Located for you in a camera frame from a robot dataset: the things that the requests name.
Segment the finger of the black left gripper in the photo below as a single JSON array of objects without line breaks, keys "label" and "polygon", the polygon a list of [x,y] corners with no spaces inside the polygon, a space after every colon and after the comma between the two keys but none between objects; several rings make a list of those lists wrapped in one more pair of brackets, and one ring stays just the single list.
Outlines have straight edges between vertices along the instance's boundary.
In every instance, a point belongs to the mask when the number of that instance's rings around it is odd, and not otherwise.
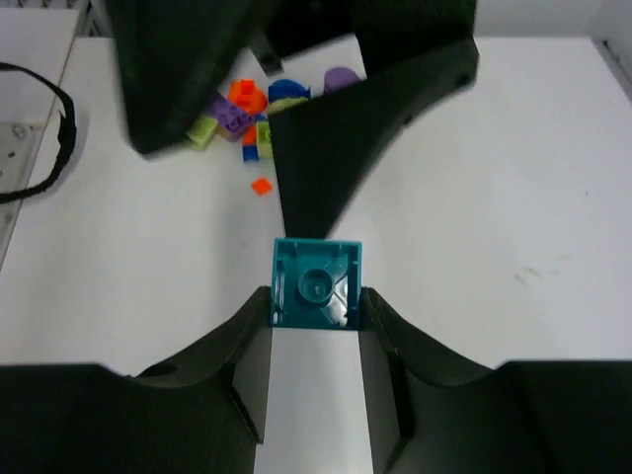
[{"label": "finger of the black left gripper", "polygon": [[269,1],[109,1],[127,134],[153,154],[182,139],[227,77]]}]

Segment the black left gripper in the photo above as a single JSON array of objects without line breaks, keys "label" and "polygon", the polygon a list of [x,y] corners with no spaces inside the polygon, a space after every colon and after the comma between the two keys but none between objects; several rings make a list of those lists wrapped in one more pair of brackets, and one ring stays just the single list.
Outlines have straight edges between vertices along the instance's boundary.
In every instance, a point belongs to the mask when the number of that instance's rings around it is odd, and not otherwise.
[{"label": "black left gripper", "polygon": [[288,237],[326,237],[399,131],[476,78],[476,0],[281,1],[251,50],[265,69],[355,36],[363,80],[270,116]]}]

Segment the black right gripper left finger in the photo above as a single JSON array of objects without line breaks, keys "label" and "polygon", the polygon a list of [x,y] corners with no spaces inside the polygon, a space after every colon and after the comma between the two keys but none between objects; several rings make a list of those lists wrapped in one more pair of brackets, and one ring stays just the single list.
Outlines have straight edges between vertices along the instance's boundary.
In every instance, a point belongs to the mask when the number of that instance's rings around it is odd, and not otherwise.
[{"label": "black right gripper left finger", "polygon": [[271,291],[135,376],[96,363],[1,369],[5,473],[250,473],[264,440]]}]

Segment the small teal lego brick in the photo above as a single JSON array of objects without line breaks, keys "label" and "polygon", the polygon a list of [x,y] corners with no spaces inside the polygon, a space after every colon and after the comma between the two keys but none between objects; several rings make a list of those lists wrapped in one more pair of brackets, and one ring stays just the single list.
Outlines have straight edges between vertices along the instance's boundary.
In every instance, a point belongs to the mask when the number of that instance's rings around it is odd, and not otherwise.
[{"label": "small teal lego brick", "polygon": [[356,331],[361,260],[362,244],[356,241],[277,238],[270,325]]}]

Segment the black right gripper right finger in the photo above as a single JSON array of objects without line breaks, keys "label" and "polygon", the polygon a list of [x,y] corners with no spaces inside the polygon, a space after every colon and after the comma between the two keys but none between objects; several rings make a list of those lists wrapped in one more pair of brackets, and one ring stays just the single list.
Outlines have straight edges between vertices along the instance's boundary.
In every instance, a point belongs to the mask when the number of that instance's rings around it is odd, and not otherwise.
[{"label": "black right gripper right finger", "polygon": [[627,473],[631,364],[488,368],[361,293],[360,365],[377,473]]}]

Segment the purple round lego piece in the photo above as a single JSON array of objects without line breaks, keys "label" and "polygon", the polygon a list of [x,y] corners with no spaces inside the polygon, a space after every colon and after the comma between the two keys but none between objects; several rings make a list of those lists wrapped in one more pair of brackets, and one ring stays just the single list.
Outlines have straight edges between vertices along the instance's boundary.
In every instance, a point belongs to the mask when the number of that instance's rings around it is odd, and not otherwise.
[{"label": "purple round lego piece", "polygon": [[332,94],[361,81],[362,79],[358,74],[348,67],[336,66],[330,68],[324,75],[323,94]]}]

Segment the purple stepped lego brick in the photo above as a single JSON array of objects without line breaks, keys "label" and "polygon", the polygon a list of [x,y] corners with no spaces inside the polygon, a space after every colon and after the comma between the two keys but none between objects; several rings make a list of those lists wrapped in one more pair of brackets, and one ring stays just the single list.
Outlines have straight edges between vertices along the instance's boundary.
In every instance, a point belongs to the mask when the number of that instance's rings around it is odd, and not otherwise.
[{"label": "purple stepped lego brick", "polygon": [[256,122],[253,116],[219,93],[212,96],[205,112],[217,121],[220,133],[231,142],[240,140]]}]

